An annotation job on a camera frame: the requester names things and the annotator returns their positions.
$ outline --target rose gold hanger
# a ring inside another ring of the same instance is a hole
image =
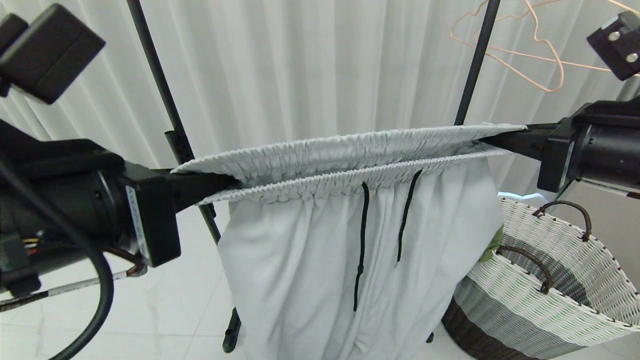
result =
[[[496,61],[498,61],[499,63],[503,64],[505,67],[507,67],[509,70],[515,72],[516,74],[518,74],[520,77],[522,77],[523,79],[525,79],[526,81],[530,82],[532,85],[538,87],[539,89],[545,91],[545,92],[549,92],[549,93],[553,93],[556,92],[558,90],[560,90],[562,88],[562,85],[564,84],[564,65],[571,65],[571,66],[576,66],[576,67],[583,67],[586,69],[592,69],[592,70],[602,70],[602,71],[611,71],[609,69],[603,68],[603,67],[595,67],[595,66],[590,66],[590,65],[584,65],[584,64],[579,64],[579,63],[572,63],[572,62],[568,62],[568,61],[563,61],[560,59],[560,57],[557,54],[557,51],[555,49],[555,47],[553,46],[553,44],[551,44],[551,42],[549,42],[546,39],[538,39],[538,28],[540,26],[540,22],[538,20],[538,15],[536,14],[535,8],[545,5],[545,4],[549,4],[549,3],[554,3],[560,0],[546,0],[546,1],[542,1],[541,3],[535,4],[535,5],[531,5],[531,2],[529,0],[524,0],[526,5],[527,5],[527,11],[524,12],[522,15],[514,15],[514,14],[509,14],[509,15],[505,15],[502,16],[498,19],[495,20],[495,22],[498,22],[500,20],[506,19],[508,17],[512,17],[514,19],[523,19],[525,16],[527,16],[529,13],[531,13],[531,16],[533,17],[533,20],[535,22],[535,29],[533,32],[533,40],[535,42],[543,42],[547,45],[547,47],[551,50],[551,53],[553,54],[553,58],[545,58],[542,56],[535,56],[535,55],[531,55],[531,54],[526,54],[526,53],[519,53],[518,51],[512,51],[512,50],[508,50],[508,49],[503,49],[500,47],[493,47],[493,46],[489,46],[489,49],[492,50],[496,50],[496,51],[502,51],[503,53],[509,53],[509,54],[514,54],[514,55],[520,55],[520,56],[526,56],[528,58],[534,58],[534,59],[538,59],[538,60],[545,60],[545,61],[551,61],[551,62],[555,62],[557,63],[557,66],[560,70],[560,79],[558,81],[558,85],[553,88],[553,89],[549,89],[537,82],[535,82],[535,80],[529,78],[528,76],[526,76],[525,74],[523,74],[522,72],[520,72],[518,69],[514,68],[513,66],[509,65],[508,63],[506,63],[504,60],[498,58],[496,55],[487,52],[486,55],[495,59]],[[612,3],[613,5],[619,6],[620,8],[623,8],[625,10],[630,10],[633,11],[635,13],[638,13],[637,11],[635,11],[634,9],[629,8],[628,6],[625,6],[624,4],[621,4],[615,0],[606,0],[609,3]],[[480,3],[480,5],[477,7],[477,9],[475,9],[474,11],[471,12],[467,12],[466,14],[462,15],[458,20],[456,20],[456,22],[454,23],[453,27],[451,28],[451,38],[453,38],[455,41],[461,42],[462,44],[465,44],[471,48],[475,48],[476,46],[474,44],[470,44],[458,37],[456,37],[454,35],[454,31],[456,29],[456,26],[460,23],[460,21],[462,21],[462,19],[464,19],[467,16],[476,16],[480,10],[482,9],[482,7],[488,2],[488,0],[484,0],[482,3]],[[479,36],[479,32],[476,33],[476,44],[477,44],[477,38]]]

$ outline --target screw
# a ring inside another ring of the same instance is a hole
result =
[[[638,60],[638,54],[637,53],[630,53],[629,55],[627,55],[627,62],[628,63],[634,63],[634,62],[636,62],[636,60]]]
[[[620,38],[620,33],[617,31],[614,31],[611,34],[609,34],[609,41],[616,41],[619,38]]]

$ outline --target brown basket base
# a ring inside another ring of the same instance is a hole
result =
[[[453,341],[478,360],[540,360],[507,347],[472,323],[460,306],[451,300],[442,324]]]

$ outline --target drawstring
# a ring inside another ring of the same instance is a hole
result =
[[[409,215],[409,206],[411,205],[411,198],[413,197],[413,191],[415,189],[415,183],[418,182],[418,177],[422,173],[422,170],[415,173],[413,179],[411,180],[411,185],[409,186],[409,195],[406,197],[406,202],[404,204],[404,213],[402,214],[402,224],[400,224],[400,233],[398,233],[398,257],[396,260],[396,265],[400,262],[400,256],[402,255],[402,235],[404,232],[404,226],[406,225],[406,217]]]
[[[356,286],[353,292],[353,311],[358,309],[358,283],[360,276],[364,272],[364,240],[365,229],[367,229],[367,211],[369,210],[369,187],[366,183],[362,183],[364,190],[364,205],[362,207],[362,223],[360,223],[360,263],[358,264],[358,275],[356,275]]]
[[[398,256],[397,262],[400,262],[400,256],[402,254],[402,235],[404,232],[404,226],[406,225],[406,217],[409,214],[409,206],[411,205],[411,198],[413,197],[413,191],[415,189],[415,183],[418,181],[418,177],[422,173],[422,170],[415,173],[409,186],[409,195],[407,196],[404,204],[404,213],[402,216],[402,224],[400,225],[400,233],[398,234]],[[364,246],[365,246],[365,230],[367,229],[367,212],[369,210],[369,187],[367,183],[362,183],[362,190],[364,191],[364,205],[362,206],[362,222],[360,223],[360,263],[358,264],[358,275],[356,275],[355,289],[353,290],[353,311],[358,309],[358,285],[360,284],[360,276],[364,272]]]

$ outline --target striped basket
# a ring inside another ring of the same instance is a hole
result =
[[[504,240],[456,288],[442,322],[476,359],[552,359],[640,331],[640,295],[586,210],[535,211],[501,198]],[[547,215],[582,212],[586,231]]]

